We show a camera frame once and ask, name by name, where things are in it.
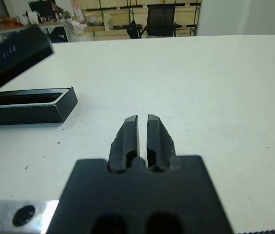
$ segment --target black chair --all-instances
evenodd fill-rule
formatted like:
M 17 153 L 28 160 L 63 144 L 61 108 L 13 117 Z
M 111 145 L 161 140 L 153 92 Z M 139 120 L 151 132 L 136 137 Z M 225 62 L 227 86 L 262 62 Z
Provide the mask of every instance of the black chair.
M 175 11 L 174 4 L 148 6 L 147 25 L 141 35 L 146 30 L 149 36 L 171 37 L 173 34 L 176 36 Z
M 142 25 L 136 24 L 134 20 L 126 27 L 126 29 L 131 39 L 138 39 L 142 37 L 142 34 L 141 34 Z

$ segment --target desk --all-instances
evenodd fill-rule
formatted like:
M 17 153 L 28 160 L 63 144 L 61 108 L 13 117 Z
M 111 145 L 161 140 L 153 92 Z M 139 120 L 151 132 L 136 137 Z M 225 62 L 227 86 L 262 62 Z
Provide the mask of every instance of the desk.
M 74 86 L 79 103 L 63 124 L 0 126 L 0 199 L 58 199 L 76 160 L 107 159 L 131 115 L 146 158 L 155 114 L 178 155 L 202 155 L 236 233 L 275 228 L 275 36 L 54 49 L 0 91 Z
M 2 38 L 2 35 L 6 35 L 6 34 L 10 34 L 12 32 L 19 32 L 22 31 L 24 29 L 26 29 L 27 27 L 29 27 L 30 25 L 27 26 L 19 26 L 19 27 L 8 27 L 8 28 L 1 28 L 0 29 L 0 39 Z M 62 23 L 61 22 L 50 22 L 50 23 L 41 23 L 38 24 L 39 28 L 42 29 L 42 31 L 46 31 L 47 34 L 49 34 L 49 30 L 52 30 L 56 27 L 62 27 Z

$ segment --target black box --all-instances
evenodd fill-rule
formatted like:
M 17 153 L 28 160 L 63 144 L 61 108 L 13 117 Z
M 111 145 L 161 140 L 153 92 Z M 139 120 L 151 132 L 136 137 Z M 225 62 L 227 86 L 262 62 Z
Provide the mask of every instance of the black box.
M 77 102 L 73 87 L 0 92 L 0 125 L 61 123 Z
M 53 54 L 49 38 L 36 26 L 0 44 L 0 87 Z

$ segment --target white tabletop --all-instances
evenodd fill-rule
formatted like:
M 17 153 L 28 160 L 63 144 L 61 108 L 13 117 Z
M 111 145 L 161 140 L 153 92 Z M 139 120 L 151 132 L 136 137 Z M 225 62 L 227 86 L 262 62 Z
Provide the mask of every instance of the white tabletop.
M 236 233 L 275 229 L 275 36 L 54 49 L 0 91 L 73 86 L 79 102 L 63 124 L 0 126 L 0 199 L 58 199 L 76 160 L 107 159 L 131 115 L 146 158 L 155 114 L 177 154 L 203 156 Z

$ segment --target white wall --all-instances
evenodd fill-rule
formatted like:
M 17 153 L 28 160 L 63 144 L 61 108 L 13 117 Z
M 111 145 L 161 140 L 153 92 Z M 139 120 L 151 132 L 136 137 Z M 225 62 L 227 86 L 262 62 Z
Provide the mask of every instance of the white wall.
M 275 35 L 275 0 L 203 0 L 198 35 Z
M 199 36 L 237 34 L 243 0 L 202 0 Z
M 25 11 L 31 11 L 28 2 L 35 0 L 4 0 L 7 11 L 10 17 L 16 17 L 25 13 Z M 73 13 L 70 0 L 56 0 L 57 6 L 64 10 Z

